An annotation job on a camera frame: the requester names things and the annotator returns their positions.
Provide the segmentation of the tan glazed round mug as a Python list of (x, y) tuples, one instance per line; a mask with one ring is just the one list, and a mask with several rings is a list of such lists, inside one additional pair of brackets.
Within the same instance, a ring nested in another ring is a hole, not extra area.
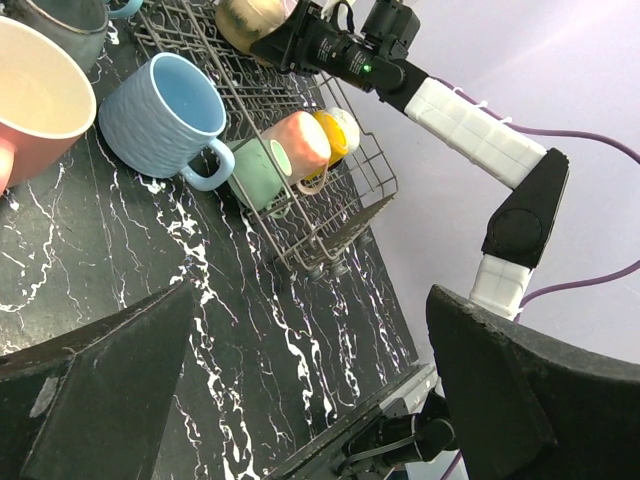
[(279, 0), (220, 0), (214, 21), (220, 35), (241, 53), (284, 23), (292, 7)]

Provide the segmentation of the white speckled ceramic mug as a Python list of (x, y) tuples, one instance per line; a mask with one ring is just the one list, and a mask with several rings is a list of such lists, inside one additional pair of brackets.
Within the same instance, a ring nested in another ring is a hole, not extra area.
[(327, 113), (336, 120), (344, 132), (348, 152), (354, 153), (360, 145), (360, 129), (353, 115), (339, 107), (330, 107)]

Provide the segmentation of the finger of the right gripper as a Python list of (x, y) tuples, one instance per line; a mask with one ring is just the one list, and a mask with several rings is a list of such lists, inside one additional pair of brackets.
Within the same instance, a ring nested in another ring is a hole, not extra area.
[(307, 4), (258, 4), (250, 52), (277, 70), (305, 70)]

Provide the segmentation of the peach pink mug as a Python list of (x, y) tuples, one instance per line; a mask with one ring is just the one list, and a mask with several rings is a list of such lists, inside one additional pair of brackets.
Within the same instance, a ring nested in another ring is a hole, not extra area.
[[(288, 184), (296, 185), (305, 195), (319, 193), (326, 182), (331, 155), (329, 140), (320, 123), (306, 111), (296, 111), (261, 133), (266, 140), (278, 141), (291, 163)], [(302, 181), (320, 169), (320, 183), (306, 187)]]

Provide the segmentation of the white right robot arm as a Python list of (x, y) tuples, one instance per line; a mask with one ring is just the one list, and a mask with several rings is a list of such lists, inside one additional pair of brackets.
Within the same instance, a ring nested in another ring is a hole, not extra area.
[(402, 112), (504, 184), (468, 297), (434, 286), (426, 323), (442, 392), (421, 412), (379, 417), (322, 469), (361, 479), (458, 451), (472, 479), (635, 479), (639, 368), (516, 320), (554, 227), (568, 158), (409, 62), (420, 23), (376, 2), (361, 29), (299, 2), (251, 52), (283, 73), (328, 73)]

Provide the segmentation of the blue mug white interior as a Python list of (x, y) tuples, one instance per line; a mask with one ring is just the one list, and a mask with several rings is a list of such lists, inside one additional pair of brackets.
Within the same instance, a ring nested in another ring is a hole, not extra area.
[(107, 8), (110, 20), (128, 19), (135, 15), (141, 8), (143, 0), (122, 1), (120, 6), (114, 7), (111, 0), (103, 0), (102, 4)]

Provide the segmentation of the light blue ribbed mug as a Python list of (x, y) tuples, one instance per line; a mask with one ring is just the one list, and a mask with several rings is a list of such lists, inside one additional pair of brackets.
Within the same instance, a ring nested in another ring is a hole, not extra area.
[(143, 175), (181, 175), (211, 191), (233, 173), (234, 153), (219, 139), (224, 102), (214, 82), (180, 55), (154, 55), (104, 99), (97, 119), (107, 146)]

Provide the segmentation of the pink mug white interior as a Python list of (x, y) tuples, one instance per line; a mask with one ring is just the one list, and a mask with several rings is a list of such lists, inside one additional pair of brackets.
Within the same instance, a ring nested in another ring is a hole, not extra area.
[(37, 30), (1, 19), (1, 189), (48, 169), (89, 129), (97, 111), (78, 64)]

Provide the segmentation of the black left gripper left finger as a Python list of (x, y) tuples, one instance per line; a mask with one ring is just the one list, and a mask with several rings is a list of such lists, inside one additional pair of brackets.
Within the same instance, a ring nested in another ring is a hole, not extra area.
[(179, 283), (2, 356), (2, 478), (151, 478), (194, 307)]

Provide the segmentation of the yellow mug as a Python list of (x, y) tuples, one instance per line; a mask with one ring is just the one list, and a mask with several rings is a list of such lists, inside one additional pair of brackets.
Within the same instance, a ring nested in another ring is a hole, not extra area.
[(331, 107), (318, 110), (312, 116), (320, 123), (331, 147), (328, 169), (331, 170), (349, 153), (349, 142), (346, 134), (346, 123), (343, 110)]

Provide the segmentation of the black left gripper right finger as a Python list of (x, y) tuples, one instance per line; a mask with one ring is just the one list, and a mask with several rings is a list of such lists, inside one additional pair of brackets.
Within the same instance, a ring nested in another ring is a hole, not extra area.
[(639, 367), (506, 320), (442, 287), (426, 323), (472, 479), (636, 479)]

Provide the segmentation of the green teal mug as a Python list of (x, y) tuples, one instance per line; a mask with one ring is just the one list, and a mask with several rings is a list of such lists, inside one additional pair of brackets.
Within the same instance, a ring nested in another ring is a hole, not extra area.
[(284, 183), (257, 138), (249, 140), (243, 146), (241, 143), (241, 140), (229, 143), (236, 165), (228, 184), (247, 208), (250, 207), (250, 199), (256, 211), (270, 209), (275, 205), (274, 199), (284, 189)]

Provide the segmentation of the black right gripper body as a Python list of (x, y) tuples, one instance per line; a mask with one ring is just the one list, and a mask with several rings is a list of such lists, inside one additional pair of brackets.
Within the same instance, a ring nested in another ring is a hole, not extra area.
[(298, 4), (288, 17), (292, 32), (287, 66), (298, 74), (327, 73), (359, 90), (373, 90), (372, 51), (355, 35), (351, 4)]

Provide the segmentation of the grey mug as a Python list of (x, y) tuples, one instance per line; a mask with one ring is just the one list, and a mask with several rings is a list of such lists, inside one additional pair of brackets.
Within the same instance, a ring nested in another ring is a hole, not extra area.
[(89, 73), (100, 56), (109, 23), (97, 0), (9, 0), (5, 15), (48, 37)]

